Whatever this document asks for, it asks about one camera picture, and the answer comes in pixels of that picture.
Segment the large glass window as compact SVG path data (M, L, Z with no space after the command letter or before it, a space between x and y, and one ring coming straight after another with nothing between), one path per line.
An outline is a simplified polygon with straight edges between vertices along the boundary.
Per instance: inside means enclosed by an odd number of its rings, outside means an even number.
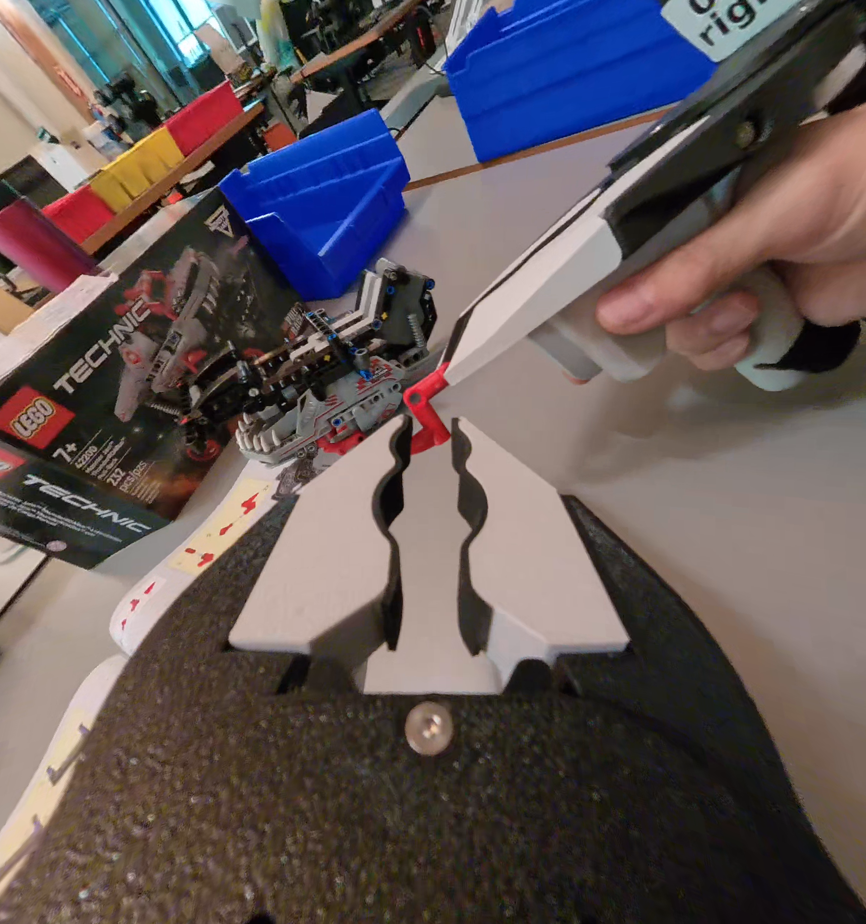
M32 1L44 24L93 80L132 66L143 74L191 68L208 56L178 2Z

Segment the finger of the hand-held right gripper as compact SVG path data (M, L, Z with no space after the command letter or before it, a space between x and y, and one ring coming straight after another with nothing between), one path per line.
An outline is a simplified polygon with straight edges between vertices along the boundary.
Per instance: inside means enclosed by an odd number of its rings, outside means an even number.
M460 316L453 352L502 352L611 274L611 181L577 202Z
M605 219L585 214L530 248L460 316L443 355L443 378L458 385L481 370L623 262Z

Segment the red plastic bin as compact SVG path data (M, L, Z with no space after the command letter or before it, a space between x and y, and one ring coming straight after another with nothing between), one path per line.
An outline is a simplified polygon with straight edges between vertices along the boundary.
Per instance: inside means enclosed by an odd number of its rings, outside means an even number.
M184 157L228 126L244 112L230 80L224 80L171 115L164 123Z
M41 207L41 211L78 245L84 244L115 218L115 212L90 185Z

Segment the yellow plastic bin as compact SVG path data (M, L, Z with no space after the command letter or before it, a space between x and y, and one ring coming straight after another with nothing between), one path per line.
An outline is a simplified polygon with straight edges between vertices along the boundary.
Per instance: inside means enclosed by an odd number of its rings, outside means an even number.
M121 214L184 160L172 133L162 125L100 169L89 179L89 187L114 214Z

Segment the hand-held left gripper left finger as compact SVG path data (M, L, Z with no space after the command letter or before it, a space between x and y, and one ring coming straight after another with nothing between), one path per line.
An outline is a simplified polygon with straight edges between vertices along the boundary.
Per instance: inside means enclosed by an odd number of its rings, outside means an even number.
M238 651L325 659L354 671L397 649L404 612L392 535L413 424L397 415L303 489L230 635Z

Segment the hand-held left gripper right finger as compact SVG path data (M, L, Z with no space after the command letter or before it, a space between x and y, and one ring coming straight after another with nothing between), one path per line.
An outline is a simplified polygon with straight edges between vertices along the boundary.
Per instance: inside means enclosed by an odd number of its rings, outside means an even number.
M502 689L517 668L624 653L630 636L559 492L466 418L451 423L462 641Z

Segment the red toy connector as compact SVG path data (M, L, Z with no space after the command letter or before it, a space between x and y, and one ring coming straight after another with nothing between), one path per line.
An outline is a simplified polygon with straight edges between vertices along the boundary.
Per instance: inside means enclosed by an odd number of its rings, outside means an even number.
M449 362L441 362L435 370L408 388L404 393L404 404L414 416L419 429L412 436L413 456L427 452L435 446L450 440L450 431L432 406L432 400L449 387L446 372Z

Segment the blue plastic bin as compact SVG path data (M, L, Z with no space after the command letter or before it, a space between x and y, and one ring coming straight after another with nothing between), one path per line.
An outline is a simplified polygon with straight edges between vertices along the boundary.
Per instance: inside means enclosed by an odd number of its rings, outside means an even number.
M377 109L235 169L224 198L307 301L346 292L406 211L410 174Z
M678 103L716 64L652 1L487 9L443 70L484 163Z

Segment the grey desk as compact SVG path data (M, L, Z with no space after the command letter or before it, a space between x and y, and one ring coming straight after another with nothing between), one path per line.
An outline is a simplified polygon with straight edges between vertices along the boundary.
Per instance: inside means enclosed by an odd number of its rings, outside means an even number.
M383 253L436 280L437 337L573 202L640 122L473 165L454 100L398 145L413 180ZM529 341L439 397L564 493L578 496L699 616L756 701L810 819L866 903L866 338L851 361L780 395L680 358L632 385L575 387ZM0 829L77 688L116 645L116 605L182 545L243 466L232 445L183 514L93 571L48 561L0 619ZM412 463L405 625L368 686L432 687L421 668L493 679L453 622L464 523L447 447Z

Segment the maroon cylinder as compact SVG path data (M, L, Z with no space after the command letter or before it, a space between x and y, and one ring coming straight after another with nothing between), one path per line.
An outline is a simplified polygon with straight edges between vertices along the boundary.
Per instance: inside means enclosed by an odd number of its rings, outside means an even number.
M82 276L102 274L83 248L26 199L0 209L0 254L52 293Z

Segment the instruction booklet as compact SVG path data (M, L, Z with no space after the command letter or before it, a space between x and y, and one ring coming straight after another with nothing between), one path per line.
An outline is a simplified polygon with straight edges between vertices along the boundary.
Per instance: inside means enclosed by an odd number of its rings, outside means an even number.
M278 501L297 494L314 477L312 461L301 458L270 468L248 463L220 504L185 543L163 559L116 605L109 619L118 653L86 675L63 716L38 768L0 828L0 896L45 836L97 716L127 659L152 627L196 579L256 524Z

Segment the toy vehicle model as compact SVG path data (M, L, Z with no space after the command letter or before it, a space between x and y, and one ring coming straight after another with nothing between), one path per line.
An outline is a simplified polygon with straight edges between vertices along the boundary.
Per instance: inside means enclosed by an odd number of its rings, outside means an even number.
M273 349L255 355L227 344L188 380L186 449L207 448L234 423L241 453L270 467L346 454L436 364L434 288L431 277L380 259L362 273L348 311L332 317L297 303L292 337Z

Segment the dark toy set box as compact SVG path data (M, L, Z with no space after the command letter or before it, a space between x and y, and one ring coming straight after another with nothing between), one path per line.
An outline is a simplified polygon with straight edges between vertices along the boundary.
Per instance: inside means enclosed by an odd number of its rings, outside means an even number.
M188 380L288 337L300 295L221 191L154 218L119 275L0 385L0 537L92 568L172 522L230 441L188 450Z

